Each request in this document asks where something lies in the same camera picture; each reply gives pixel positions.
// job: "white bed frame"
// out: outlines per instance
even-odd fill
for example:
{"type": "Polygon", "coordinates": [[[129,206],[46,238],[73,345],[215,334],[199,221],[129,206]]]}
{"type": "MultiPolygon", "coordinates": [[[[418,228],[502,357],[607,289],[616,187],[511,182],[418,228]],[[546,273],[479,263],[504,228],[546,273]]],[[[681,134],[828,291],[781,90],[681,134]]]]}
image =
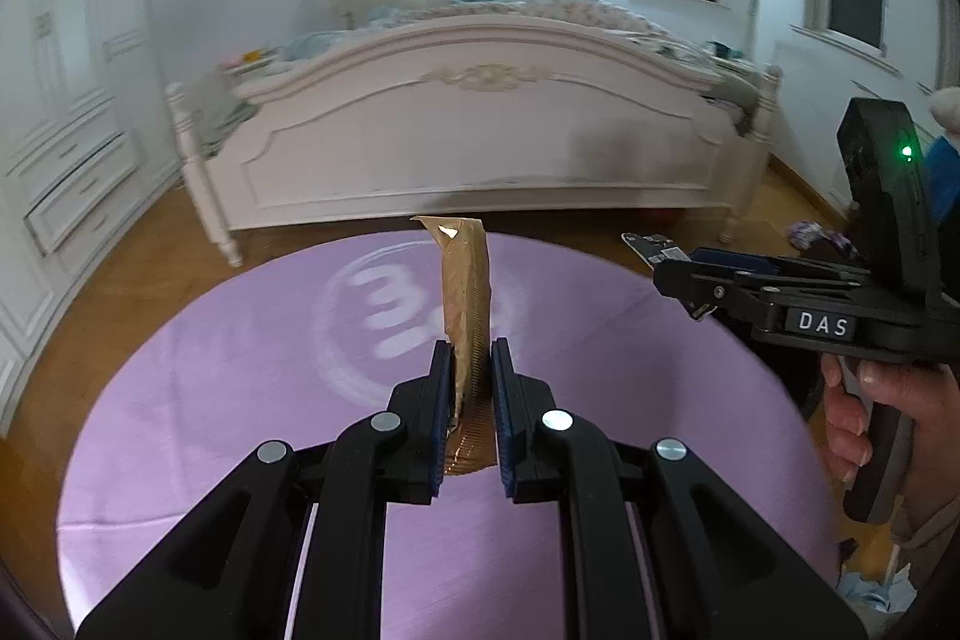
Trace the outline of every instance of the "white bed frame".
{"type": "Polygon", "coordinates": [[[239,266],[234,229],[386,215],[725,207],[728,241],[767,164],[780,77],[766,71],[741,138],[701,97],[713,73],[597,28],[476,15],[387,30],[235,88],[260,111],[209,160],[189,91],[173,85],[168,100],[200,220],[239,266]]]}

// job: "bed post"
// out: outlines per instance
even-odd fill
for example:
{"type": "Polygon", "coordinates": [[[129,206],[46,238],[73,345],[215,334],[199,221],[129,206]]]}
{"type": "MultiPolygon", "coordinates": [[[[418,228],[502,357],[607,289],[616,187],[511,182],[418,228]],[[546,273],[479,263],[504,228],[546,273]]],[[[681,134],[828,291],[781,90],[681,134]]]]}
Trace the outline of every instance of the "bed post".
{"type": "Polygon", "coordinates": [[[733,238],[733,231],[740,220],[750,212],[757,190],[760,189],[760,181],[763,179],[763,172],[766,172],[770,157],[770,129],[779,108],[779,88],[782,78],[784,78],[784,71],[779,66],[767,66],[761,78],[757,111],[754,113],[754,121],[747,135],[751,149],[748,160],[744,163],[743,180],[733,194],[730,214],[720,232],[719,239],[723,244],[733,238]]]}
{"type": "Polygon", "coordinates": [[[174,119],[176,146],[181,151],[181,171],[184,174],[186,190],[189,191],[193,206],[200,215],[200,223],[210,242],[219,247],[231,266],[240,266],[240,250],[230,237],[227,218],[224,218],[220,202],[214,194],[210,177],[206,171],[200,143],[194,131],[193,116],[184,107],[184,86],[175,82],[167,87],[167,104],[174,119]]]}

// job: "brown package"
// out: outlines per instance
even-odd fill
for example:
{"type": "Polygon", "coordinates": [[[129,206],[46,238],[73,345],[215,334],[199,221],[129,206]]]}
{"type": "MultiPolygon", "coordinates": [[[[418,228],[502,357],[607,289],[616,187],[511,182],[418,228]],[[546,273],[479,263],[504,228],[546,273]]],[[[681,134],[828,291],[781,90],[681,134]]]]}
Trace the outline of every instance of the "brown package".
{"type": "Polygon", "coordinates": [[[475,218],[417,217],[443,251],[443,330],[453,346],[453,410],[445,474],[496,464],[490,372],[490,260],[475,218]]]}

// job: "purple tablecloth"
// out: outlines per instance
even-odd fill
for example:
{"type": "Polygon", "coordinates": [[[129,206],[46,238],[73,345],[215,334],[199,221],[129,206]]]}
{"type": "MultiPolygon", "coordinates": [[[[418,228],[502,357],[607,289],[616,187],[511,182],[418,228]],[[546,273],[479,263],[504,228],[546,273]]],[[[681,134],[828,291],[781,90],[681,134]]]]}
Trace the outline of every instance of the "purple tablecloth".
{"type": "MultiPolygon", "coordinates": [[[[491,335],[517,371],[609,437],[680,437],[825,579],[832,498],[802,418],[726,330],[643,277],[489,235],[491,335]]],[[[440,251],[424,231],[323,244],[216,287],[117,373],[77,442],[59,507],[75,623],[266,439],[304,448],[384,408],[443,335],[440,251]]],[[[383,637],[561,637],[553,506],[513,506],[496,469],[390,506],[383,637]]]]}

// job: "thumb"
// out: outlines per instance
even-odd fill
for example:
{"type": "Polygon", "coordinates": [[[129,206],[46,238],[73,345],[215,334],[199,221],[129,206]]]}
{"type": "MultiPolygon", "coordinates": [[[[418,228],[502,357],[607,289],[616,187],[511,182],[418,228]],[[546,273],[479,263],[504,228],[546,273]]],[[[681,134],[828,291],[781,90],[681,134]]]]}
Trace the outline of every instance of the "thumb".
{"type": "Polygon", "coordinates": [[[918,423],[933,423],[944,413],[956,381],[947,367],[861,362],[860,387],[870,399],[889,405],[918,423]]]}

